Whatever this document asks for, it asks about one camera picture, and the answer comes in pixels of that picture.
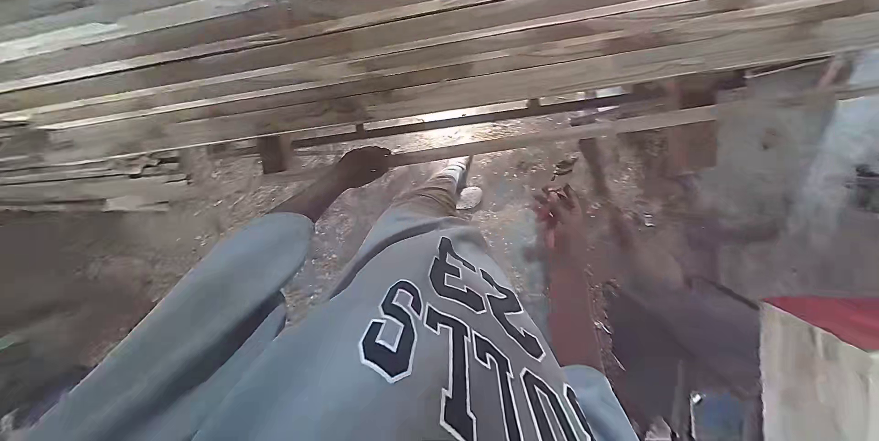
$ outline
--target dark-skinned hand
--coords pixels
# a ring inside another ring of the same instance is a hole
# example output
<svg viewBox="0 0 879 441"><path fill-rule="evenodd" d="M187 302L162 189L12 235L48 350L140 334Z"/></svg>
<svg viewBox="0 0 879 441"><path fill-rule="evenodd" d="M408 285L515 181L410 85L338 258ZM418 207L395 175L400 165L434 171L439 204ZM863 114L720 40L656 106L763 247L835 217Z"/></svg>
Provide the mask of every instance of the dark-skinned hand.
<svg viewBox="0 0 879 441"><path fill-rule="evenodd" d="M333 175L345 188L363 187L388 172L390 150L370 145L348 151L335 166Z"/></svg>

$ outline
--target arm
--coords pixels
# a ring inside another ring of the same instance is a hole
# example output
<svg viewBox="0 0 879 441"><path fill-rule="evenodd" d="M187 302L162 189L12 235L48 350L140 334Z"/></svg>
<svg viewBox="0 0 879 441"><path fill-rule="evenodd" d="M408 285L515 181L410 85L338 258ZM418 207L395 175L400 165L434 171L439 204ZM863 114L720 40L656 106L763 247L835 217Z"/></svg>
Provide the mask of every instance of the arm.
<svg viewBox="0 0 879 441"><path fill-rule="evenodd" d="M583 249L586 221L577 194L563 192L538 196L536 210L543 222L543 241L548 252L549 332L559 365L588 365L601 372L601 346L595 330L592 288L586 276Z"/></svg>
<svg viewBox="0 0 879 441"><path fill-rule="evenodd" d="M362 187L388 171L390 151L363 147L346 153L330 170L302 192L281 202L271 212L292 212L316 223L333 201L349 188Z"/></svg>

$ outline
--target leg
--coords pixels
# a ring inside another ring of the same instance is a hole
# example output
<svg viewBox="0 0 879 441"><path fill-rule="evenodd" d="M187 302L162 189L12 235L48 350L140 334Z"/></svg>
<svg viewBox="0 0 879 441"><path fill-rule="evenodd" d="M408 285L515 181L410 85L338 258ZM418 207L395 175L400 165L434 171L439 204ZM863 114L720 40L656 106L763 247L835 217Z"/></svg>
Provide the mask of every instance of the leg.
<svg viewBox="0 0 879 441"><path fill-rule="evenodd" d="M346 289L363 265L384 248L433 229L430 225L435 225L440 218L453 216L459 187L467 182L471 158L452 159L448 166L424 185L392 202L375 222L357 254L342 271L342 278L330 293L330 299Z"/></svg>
<svg viewBox="0 0 879 441"><path fill-rule="evenodd" d="M436 218L453 216L458 192L467 180L467 169L471 159L472 157L452 159L448 166L424 185L394 200L388 211L399 209Z"/></svg>

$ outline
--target wooden post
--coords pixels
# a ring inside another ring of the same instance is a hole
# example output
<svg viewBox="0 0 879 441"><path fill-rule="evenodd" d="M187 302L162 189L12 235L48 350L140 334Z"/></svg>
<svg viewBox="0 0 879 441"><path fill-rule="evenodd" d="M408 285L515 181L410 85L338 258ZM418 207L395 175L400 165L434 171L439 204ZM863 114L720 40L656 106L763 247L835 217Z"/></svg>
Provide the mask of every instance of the wooden post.
<svg viewBox="0 0 879 441"><path fill-rule="evenodd" d="M290 148L284 136L258 137L257 152L263 162L263 174L278 174L287 170Z"/></svg>

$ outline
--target hand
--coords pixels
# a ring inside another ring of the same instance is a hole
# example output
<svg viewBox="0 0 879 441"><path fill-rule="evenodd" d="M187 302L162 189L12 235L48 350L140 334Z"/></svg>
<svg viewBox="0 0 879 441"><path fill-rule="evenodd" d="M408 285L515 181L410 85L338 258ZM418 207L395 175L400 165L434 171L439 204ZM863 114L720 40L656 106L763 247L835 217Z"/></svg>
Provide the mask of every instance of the hand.
<svg viewBox="0 0 879 441"><path fill-rule="evenodd" d="M363 187L388 172L390 150L370 145L348 151L335 166L333 174L345 188Z"/></svg>
<svg viewBox="0 0 879 441"><path fill-rule="evenodd" d="M543 244L552 252L575 254L586 241L586 220L577 192L567 184L561 190L544 187L543 194L534 199L537 221L543 223Z"/></svg>

